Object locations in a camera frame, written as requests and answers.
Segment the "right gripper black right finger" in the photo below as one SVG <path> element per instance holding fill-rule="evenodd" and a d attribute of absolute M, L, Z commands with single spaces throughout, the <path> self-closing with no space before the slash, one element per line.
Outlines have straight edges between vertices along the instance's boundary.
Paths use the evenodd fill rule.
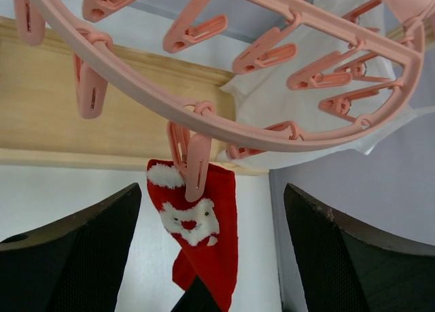
<path fill-rule="evenodd" d="M 309 311 L 433 311 L 434 246 L 399 237 L 285 188 Z"/>

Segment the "pink round clip hanger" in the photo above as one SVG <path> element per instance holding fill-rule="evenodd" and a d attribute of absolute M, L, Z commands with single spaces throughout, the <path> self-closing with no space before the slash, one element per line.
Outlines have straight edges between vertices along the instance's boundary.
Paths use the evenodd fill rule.
<path fill-rule="evenodd" d="M 188 183 L 204 191 L 211 142 L 249 169 L 275 169 L 344 150 L 368 154 L 431 107 L 409 101 L 423 71 L 424 20 L 434 0 L 247 0 L 285 17 L 232 62 L 222 90 L 234 99 L 234 119 L 208 100 L 177 95 L 135 71 L 114 53 L 95 23 L 135 0 L 83 0 L 78 18 L 62 0 L 13 0 L 18 34 L 38 46 L 50 27 L 71 46 L 81 117 L 101 115 L 107 87 L 167 120 L 172 159 Z"/>

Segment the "red sock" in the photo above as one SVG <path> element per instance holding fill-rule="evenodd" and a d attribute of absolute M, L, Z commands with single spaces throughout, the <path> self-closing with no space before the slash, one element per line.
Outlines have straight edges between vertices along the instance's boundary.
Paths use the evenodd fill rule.
<path fill-rule="evenodd" d="M 179 243 L 172 280 L 187 290 L 198 277 L 222 311 L 237 284 L 238 232 L 235 175 L 211 164 L 202 196 L 185 198 L 186 185 L 174 163 L 150 160 L 147 191 L 166 231 Z"/>

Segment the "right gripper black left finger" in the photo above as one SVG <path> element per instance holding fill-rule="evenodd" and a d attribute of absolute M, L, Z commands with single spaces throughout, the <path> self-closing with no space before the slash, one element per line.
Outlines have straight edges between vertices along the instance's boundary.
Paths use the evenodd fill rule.
<path fill-rule="evenodd" d="M 2 311 L 114 311 L 141 189 L 1 242 Z"/>

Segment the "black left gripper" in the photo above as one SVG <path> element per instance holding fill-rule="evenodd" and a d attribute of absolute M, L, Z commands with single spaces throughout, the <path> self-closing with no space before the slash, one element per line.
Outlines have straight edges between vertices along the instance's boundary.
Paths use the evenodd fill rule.
<path fill-rule="evenodd" d="M 220 312 L 220 308 L 203 281 L 196 276 L 171 312 Z"/>

